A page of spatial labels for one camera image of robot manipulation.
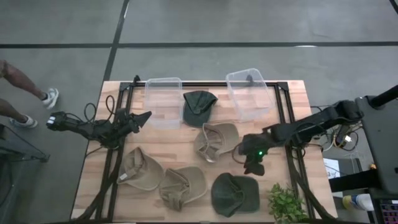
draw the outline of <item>green baseball cap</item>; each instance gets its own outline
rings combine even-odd
[[[184,93],[184,99],[183,120],[196,128],[209,120],[211,107],[218,100],[214,94],[203,90]]]
[[[225,217],[256,212],[260,207],[259,184],[252,177],[223,173],[211,186],[211,204]]]

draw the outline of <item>black floor stripe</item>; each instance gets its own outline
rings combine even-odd
[[[197,42],[125,43],[120,49],[222,48],[222,47],[382,47],[398,46],[398,41],[374,42]]]
[[[0,49],[106,49],[111,48],[111,58],[117,49],[183,49],[183,48],[227,48],[227,47],[396,47],[398,41],[369,42],[181,42],[181,43],[122,43],[121,29],[115,34],[113,44],[0,44]]]
[[[120,36],[122,34],[124,19],[127,14],[127,7],[129,5],[129,1],[130,0],[124,0],[124,2],[123,2],[122,10],[121,10],[120,16],[119,16],[118,26],[117,26],[116,32],[114,34],[111,52],[109,53],[108,62],[106,64],[103,81],[109,81],[109,79],[111,78],[113,63],[114,63],[114,59],[116,57],[116,52],[118,51],[118,44],[119,44]]]
[[[107,49],[112,44],[0,44],[0,49]]]
[[[394,10],[396,11],[396,13],[398,14],[398,5],[396,0],[390,0],[390,3],[392,5],[392,7],[394,8]]]

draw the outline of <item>baseball cap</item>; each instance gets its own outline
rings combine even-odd
[[[214,94],[203,90],[184,93],[184,99],[183,120],[197,128],[209,120],[211,106],[218,100]]]
[[[206,191],[205,175],[195,166],[167,169],[159,187],[160,197],[166,206],[176,211],[181,211],[184,204],[204,196]]]
[[[137,147],[124,156],[116,182],[129,184],[141,190],[154,190],[159,186],[163,176],[163,167]]]
[[[239,133],[233,123],[205,123],[193,142],[193,148],[208,162],[216,162],[222,153],[233,150],[238,143]]]
[[[235,213],[259,210],[259,184],[252,177],[219,175],[211,186],[211,204],[216,213],[231,217]]]

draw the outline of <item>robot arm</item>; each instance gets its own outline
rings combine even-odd
[[[247,134],[238,145],[240,155],[246,155],[245,174],[264,175],[260,164],[271,147],[290,144],[303,147],[312,137],[324,133],[338,124],[355,124],[363,117],[357,104],[350,100],[339,101],[319,113],[289,124],[275,124],[262,129],[261,134]]]
[[[84,122],[80,119],[70,118],[68,114],[60,111],[52,113],[47,121],[47,127],[53,131],[71,131],[82,135],[88,140],[95,140],[108,149],[116,149],[119,140],[129,133],[138,133],[152,112],[136,115],[126,114],[124,108],[118,109],[115,113],[117,117],[114,123],[109,120],[97,120],[94,122]]]

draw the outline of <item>plastic bottle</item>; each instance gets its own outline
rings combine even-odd
[[[347,209],[373,211],[373,204],[369,194],[347,195],[343,197],[343,205]]]

